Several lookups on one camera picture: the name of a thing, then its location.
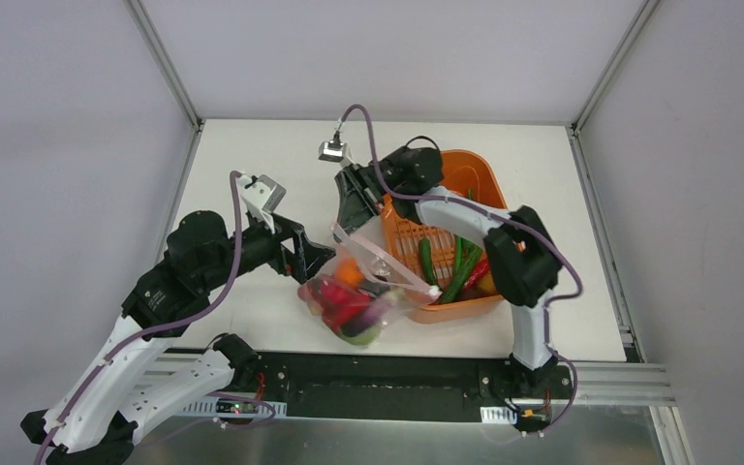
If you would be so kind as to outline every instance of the black base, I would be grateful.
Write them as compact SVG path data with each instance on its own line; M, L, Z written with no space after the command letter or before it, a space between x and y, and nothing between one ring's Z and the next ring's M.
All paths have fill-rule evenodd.
M121 465L133 454L133 448L129 441L117 441L81 452L66 453L56 449L46 458L46 465Z
M514 357L509 355L509 375L515 380L512 396L527 395L535 391L546 379L552 375L557 366L557 357L551 356L540 368L531 370Z
M255 379L258 364L258 354L236 334L228 334L212 345L212 349L220 352L230 361L230 368L235 370L232 387L236 389L248 388Z
M264 398L285 402L287 417L481 422L481 407L505 405L516 380L503 359L258 354ZM571 384L561 380L569 377L568 367L553 366L523 396L544 399L548 388L552 399L568 399Z
M46 414L47 409L30 412L21 421L21 431L24 432L31 443L39 446L47 436L47 432L44 430L45 425L47 425L47 422L44 421L44 415Z
M519 417L517 423L514 424L514 429L526 433L534 433L545 429L550 424L551 421L548 419Z

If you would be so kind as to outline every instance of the orange vegetable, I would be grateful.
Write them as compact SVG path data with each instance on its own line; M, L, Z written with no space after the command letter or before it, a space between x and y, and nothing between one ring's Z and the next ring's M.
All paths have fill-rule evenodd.
M345 259L338 264L332 276L351 288L356 288L365 279L355 259Z
M496 295L498 293L498 289L495 287L495 280L494 278L492 278L491 272L486 273L478 281L478 283L475 284L475 287L480 289L486 295Z

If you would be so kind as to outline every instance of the metal frame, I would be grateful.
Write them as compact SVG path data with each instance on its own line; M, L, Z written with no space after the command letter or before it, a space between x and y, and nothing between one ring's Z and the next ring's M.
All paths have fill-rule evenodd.
M175 217L178 215L178 207L181 205L181 197L184 195L184 189L187 186L187 179L190 177L190 170L195 161L195 154L198 152L198 146L201 143L202 133L203 122L201 122L201 125L196 128L195 133L193 133L193 138L190 141L187 158L184 161L184 167L181 169L181 177L178 179L178 185L175 187L175 196L172 198L172 203L170 204L170 215L167 217L164 231L161 233L161 238L158 240L158 250L155 252L155 264L161 261L161 254L167 249L167 236L170 235L172 232L172 225L175 224Z
M695 465L677 407L650 407L655 432L666 465Z
M580 131L583 129L583 126L586 125L586 121L594 112L598 102L605 94L610 83L614 77L617 76L621 66L632 51L632 47L635 45L637 38L640 37L640 33L643 32L643 28L646 27L646 24L660 5L660 2L661 0L644 0L640 5L640 9L637 10L635 18L623 34L623 39L620 41L620 44L611 54L611 58L605 65L601 77L598 79L598 83L595 84L595 88L592 89L589 98L580 110L580 115L574 121L573 129L578 135L580 135Z
M569 143L572 146L572 154L574 156L574 164L577 167L580 187L583 190L583 198L586 200L586 207L589 210L589 220L592 222L592 230L594 231L595 241L598 244L598 251L601 255L601 264L604 268L608 292L611 295L614 313L617 315L617 323L620 325L621 339L624 346L634 347L637 356L645 361L646 354L637 340L632 323L632 314L629 310L629 304L626 301L626 295L623 292L620 275L617 273L617 263L614 260L611 243L609 242L600 196L595 189L592 174L583 155L580 138L574 134L573 130L568 129L567 133L569 135Z
M187 93L187 89L181 82L178 71L175 70L175 66L172 64L172 60L170 60L170 56L164 48L164 43L161 42L161 38L158 36L158 31L155 30L155 25L146 12L146 8L141 3L141 0L124 0L124 3L127 4L130 15L132 15L133 20L136 22L141 37L149 48L150 53L152 53L152 58L161 70L161 74L170 87L172 95L175 96L175 100L178 101L190 125L198 131L202 124L201 117L198 116L198 111L195 109L192 100L190 100L189 93Z

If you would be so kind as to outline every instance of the cable connector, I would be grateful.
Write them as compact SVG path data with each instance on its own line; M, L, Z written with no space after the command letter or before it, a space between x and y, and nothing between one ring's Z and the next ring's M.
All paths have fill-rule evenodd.
M352 163L349 145L341 140L340 125L335 130L335 134L332 135L332 139L321 142L321 146L318 149L318 160L340 163L341 166Z
M58 421L57 418L54 418L54 419L50 420L45 425L45 427L48 428L47 431L52 431L55 428L58 428L58 431L61 431L62 429L64 429L64 426L67 426L67 421Z
M237 184L241 199L246 203L246 207L252 216L263 221L269 230L275 233L275 221L272 213L278 203L287 195L284 186L265 174L250 176L246 173L238 178Z

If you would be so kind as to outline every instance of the metal bracket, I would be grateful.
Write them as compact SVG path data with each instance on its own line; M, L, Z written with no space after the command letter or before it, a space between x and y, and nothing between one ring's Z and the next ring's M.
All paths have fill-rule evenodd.
M241 397L252 397L255 392L234 392L234 395ZM287 404L285 402L266 402L275 409L275 417L284 419L287 416ZM222 409L222 404L237 405L237 401L222 399L213 395L206 395L192 404L184 407L184 410L175 414L176 417L200 417L221 419L262 419L269 417L270 411L259 405L255 411L235 411L233 409Z
M582 361L575 404L674 407L666 369L655 363ZM563 401L552 401L552 404Z
M238 178L238 189L241 190L241 199L246 203L247 210L255 218L263 221L275 234L275 220L272 213L287 195L284 186L265 174L251 176L244 172Z
M695 465L689 439L677 407L650 407L660 450L666 465Z
M611 243L608 238L608 230L605 225L605 216L600 197L595 189L589 166L583 154L583 148L580 144L580 138L576 135L577 131L567 129L569 143L572 146L574 156L574 165L577 168L577 177L580 181L580 188L583 191L583 198L586 201L586 208L589 211L589 220L592 222L592 231L595 235L595 242L598 245L598 252L601 256L601 265L604 268L604 275L608 292L611 295L611 301L614 306L614 313L617 316L617 323L627 329L629 336L632 338L636 359L647 360L643 348L640 346L636 337L632 315L629 310L629 304L623 293L623 284L620 275L617 272L617 263L614 261L614 254L611 250Z

